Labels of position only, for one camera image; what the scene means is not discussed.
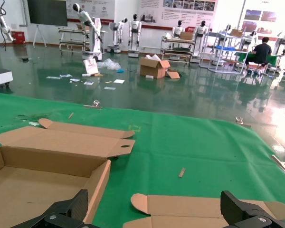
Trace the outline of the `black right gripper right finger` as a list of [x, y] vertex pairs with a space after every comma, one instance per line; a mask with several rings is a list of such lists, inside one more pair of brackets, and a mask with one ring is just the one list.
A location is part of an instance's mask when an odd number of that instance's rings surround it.
[[227, 190], [221, 192], [220, 211], [229, 228], [285, 228], [260, 206], [238, 200]]

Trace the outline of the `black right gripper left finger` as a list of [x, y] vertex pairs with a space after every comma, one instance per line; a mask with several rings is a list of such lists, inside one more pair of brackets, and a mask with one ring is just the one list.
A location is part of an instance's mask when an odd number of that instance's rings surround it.
[[16, 225], [16, 228], [92, 228], [84, 222], [88, 210], [88, 190], [73, 198], [53, 203], [43, 214]]

